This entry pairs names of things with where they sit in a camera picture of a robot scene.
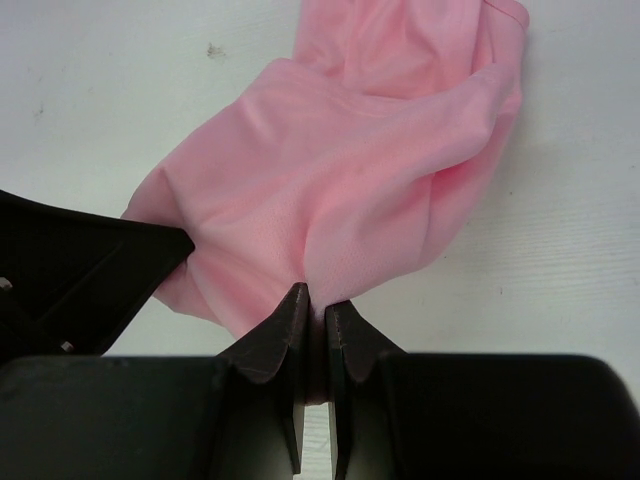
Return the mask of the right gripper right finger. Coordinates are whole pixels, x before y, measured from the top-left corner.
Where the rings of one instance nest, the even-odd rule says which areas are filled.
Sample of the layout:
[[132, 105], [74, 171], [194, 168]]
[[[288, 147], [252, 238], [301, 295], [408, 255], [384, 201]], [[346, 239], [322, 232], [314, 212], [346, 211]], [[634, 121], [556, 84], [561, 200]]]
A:
[[404, 351], [349, 302], [325, 311], [329, 425], [335, 479], [393, 479], [394, 454], [380, 362]]

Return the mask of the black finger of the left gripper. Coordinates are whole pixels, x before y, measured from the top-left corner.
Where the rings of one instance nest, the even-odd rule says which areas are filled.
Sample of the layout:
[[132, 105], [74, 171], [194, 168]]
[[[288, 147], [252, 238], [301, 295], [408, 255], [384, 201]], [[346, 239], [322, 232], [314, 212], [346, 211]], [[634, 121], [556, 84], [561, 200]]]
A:
[[179, 228], [2, 192], [2, 355], [105, 353], [194, 249]]

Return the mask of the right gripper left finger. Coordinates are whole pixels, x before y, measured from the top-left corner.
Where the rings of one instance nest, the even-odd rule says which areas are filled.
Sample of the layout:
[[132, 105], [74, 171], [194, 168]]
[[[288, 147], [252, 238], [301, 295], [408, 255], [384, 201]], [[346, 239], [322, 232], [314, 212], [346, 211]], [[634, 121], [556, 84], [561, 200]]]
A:
[[304, 430], [307, 286], [294, 284], [257, 327], [224, 350], [228, 382], [217, 474], [298, 474]]

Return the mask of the pink t shirt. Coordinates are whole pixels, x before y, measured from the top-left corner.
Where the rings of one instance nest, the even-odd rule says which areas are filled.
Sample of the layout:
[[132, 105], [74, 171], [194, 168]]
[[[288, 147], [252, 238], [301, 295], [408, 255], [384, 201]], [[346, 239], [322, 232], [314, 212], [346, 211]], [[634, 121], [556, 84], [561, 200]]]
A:
[[529, 14], [516, 1], [305, 1], [293, 55], [142, 181], [124, 218], [195, 245], [156, 291], [241, 337], [290, 287], [325, 309], [434, 261], [467, 222], [518, 115]]

